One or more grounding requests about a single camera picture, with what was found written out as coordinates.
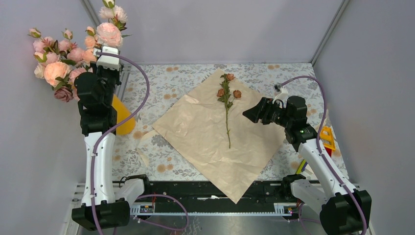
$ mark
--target patterned tablecloth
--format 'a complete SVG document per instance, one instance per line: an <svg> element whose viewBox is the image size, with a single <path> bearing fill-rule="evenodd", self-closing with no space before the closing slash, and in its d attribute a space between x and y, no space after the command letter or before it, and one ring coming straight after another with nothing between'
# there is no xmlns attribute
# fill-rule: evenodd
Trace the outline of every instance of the patterned tablecloth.
<svg viewBox="0 0 415 235"><path fill-rule="evenodd" d="M156 65L142 66L150 79L150 97L136 116L136 127L132 133L117 136L113 154L113 180L122 176L147 174L150 180L199 181L207 180L192 164L183 158L161 135L142 138L153 130L158 120L179 98L193 90L217 68L234 73L236 78L264 96L274 97L273 85L299 76L314 76L311 64L232 64L232 65ZM323 100L317 83L298 79L285 86L289 95L300 95L308 104L308 121L317 128L323 116ZM145 81L141 73L132 68L123 102L129 110L135 110L145 95ZM340 171L347 176L343 158L339 151L332 159ZM148 157L148 166L141 156ZM294 174L302 161L301 155L284 141L282 147L268 162L258 180L281 180Z"/></svg>

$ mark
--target brown rose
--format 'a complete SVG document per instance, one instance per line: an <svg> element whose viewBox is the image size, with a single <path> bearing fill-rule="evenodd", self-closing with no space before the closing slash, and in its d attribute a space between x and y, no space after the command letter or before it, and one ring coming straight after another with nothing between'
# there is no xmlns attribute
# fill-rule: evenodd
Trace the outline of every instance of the brown rose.
<svg viewBox="0 0 415 235"><path fill-rule="evenodd" d="M233 91L233 96L237 99L239 99L242 96L242 92L239 90Z"/></svg>
<svg viewBox="0 0 415 235"><path fill-rule="evenodd" d="M64 102L69 102L73 99L72 91L67 87L61 87L55 91L55 98Z"/></svg>
<svg viewBox="0 0 415 235"><path fill-rule="evenodd" d="M233 75L233 73L228 73L228 74L226 74L226 79L228 81L232 81L232 80L235 79L235 75Z"/></svg>
<svg viewBox="0 0 415 235"><path fill-rule="evenodd" d="M223 89L218 90L217 97L222 97L225 94L225 91Z"/></svg>

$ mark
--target yellow vase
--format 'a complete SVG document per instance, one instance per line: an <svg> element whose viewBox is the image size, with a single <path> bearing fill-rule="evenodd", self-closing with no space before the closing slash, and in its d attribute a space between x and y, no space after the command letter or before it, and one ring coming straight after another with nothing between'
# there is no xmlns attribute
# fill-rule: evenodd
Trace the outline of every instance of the yellow vase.
<svg viewBox="0 0 415 235"><path fill-rule="evenodd" d="M125 105L118 99L116 95L113 98L113 107L117 111L117 124L120 123L122 120L126 119L131 112L125 107ZM127 135L134 130L136 126L136 119L132 117L126 123L122 124L121 126L117 127L116 134L117 135Z"/></svg>

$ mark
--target white wall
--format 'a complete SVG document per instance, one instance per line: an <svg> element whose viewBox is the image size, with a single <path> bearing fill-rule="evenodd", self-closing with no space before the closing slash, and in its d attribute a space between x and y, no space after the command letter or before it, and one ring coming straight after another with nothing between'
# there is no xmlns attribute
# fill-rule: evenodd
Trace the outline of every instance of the white wall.
<svg viewBox="0 0 415 235"><path fill-rule="evenodd" d="M62 39L67 27L83 45L91 21L77 0L9 0L0 22L0 234L57 235L85 178L85 149L76 103L34 76L27 33L36 26Z"/></svg>
<svg viewBox="0 0 415 235"><path fill-rule="evenodd" d="M376 235L413 234L415 1L351 1L316 63Z"/></svg>
<svg viewBox="0 0 415 235"><path fill-rule="evenodd" d="M91 0L99 12L102 0ZM342 0L117 0L145 64L309 62Z"/></svg>

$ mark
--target wrapping paper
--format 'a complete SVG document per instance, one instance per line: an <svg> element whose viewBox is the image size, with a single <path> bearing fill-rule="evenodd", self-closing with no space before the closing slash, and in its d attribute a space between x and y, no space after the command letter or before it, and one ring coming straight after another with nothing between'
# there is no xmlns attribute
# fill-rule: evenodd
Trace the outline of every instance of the wrapping paper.
<svg viewBox="0 0 415 235"><path fill-rule="evenodd" d="M255 124L242 116L262 95L234 79L229 84L231 93L240 90L242 97L229 110L229 149L225 106L216 96L224 73L218 69L180 98L153 128L237 203L282 145L285 134L280 126Z"/></svg>

